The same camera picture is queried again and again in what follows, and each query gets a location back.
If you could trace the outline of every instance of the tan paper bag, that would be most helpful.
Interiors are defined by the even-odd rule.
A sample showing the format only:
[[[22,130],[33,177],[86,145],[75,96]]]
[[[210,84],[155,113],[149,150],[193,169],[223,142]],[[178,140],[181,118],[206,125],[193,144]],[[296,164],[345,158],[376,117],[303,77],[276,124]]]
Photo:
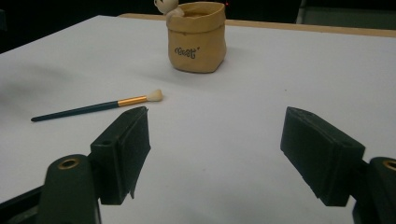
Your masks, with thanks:
[[[212,73],[224,60],[224,5],[195,2],[179,5],[184,17],[173,16],[168,27],[168,55],[179,70]]]

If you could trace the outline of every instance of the metal ring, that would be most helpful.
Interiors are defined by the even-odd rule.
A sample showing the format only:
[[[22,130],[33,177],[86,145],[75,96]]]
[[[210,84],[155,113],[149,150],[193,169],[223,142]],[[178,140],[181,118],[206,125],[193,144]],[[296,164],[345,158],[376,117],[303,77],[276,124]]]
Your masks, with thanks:
[[[388,169],[396,171],[396,161],[384,161],[383,163]]]
[[[78,165],[79,165],[79,159],[71,158],[71,159],[67,159],[67,160],[64,160],[61,163],[59,163],[58,168],[60,170],[68,170],[68,169],[72,169]]]

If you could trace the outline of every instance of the paintbrush handle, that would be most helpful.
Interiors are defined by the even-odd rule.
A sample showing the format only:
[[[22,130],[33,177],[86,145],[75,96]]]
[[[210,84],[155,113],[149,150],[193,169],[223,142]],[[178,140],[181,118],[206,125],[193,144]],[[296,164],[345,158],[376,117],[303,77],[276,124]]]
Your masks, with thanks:
[[[43,116],[32,118],[31,121],[37,122],[37,121],[42,121],[42,120],[47,120],[47,119],[59,119],[59,118],[75,116],[75,115],[80,115],[80,114],[87,114],[87,113],[91,113],[91,112],[107,110],[107,109],[112,109],[112,108],[117,108],[117,107],[119,107],[118,101],[113,101],[113,102],[102,103],[99,105],[89,105],[89,106],[84,106],[81,108],[65,110],[62,112],[54,113],[54,114],[43,115]]]

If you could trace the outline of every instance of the white table surface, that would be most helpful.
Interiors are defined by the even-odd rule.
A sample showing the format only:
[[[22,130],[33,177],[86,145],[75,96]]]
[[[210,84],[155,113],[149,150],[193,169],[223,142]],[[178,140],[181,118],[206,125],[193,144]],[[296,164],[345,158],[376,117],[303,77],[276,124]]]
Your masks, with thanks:
[[[326,207],[279,148],[287,106],[316,113],[396,158],[396,38],[226,27],[214,74],[175,70],[164,21],[95,17],[0,54],[0,202],[43,184],[47,167],[131,106],[30,118],[163,90],[146,103],[151,151],[135,199],[103,223],[353,223]]]

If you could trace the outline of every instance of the paintbrush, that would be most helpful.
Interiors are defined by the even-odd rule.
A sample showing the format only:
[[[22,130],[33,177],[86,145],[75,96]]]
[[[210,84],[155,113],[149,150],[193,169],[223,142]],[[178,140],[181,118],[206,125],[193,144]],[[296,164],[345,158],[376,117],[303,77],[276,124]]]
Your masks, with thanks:
[[[162,99],[163,99],[163,93],[161,92],[161,90],[156,90],[148,95],[137,96],[137,97],[128,98],[128,99],[124,99],[124,100],[102,103],[99,105],[89,105],[89,106],[84,106],[81,108],[76,108],[76,109],[66,110],[66,111],[62,111],[62,112],[58,112],[58,113],[43,115],[43,116],[32,118],[31,121],[37,122],[37,121],[42,121],[42,120],[47,120],[47,119],[59,119],[59,118],[64,118],[64,117],[69,117],[69,116],[75,116],[75,115],[80,115],[80,114],[87,114],[87,113],[91,113],[91,112],[117,108],[117,107],[126,106],[126,105],[135,105],[135,104],[144,103],[147,101],[151,101],[151,102],[152,101],[161,101]]]

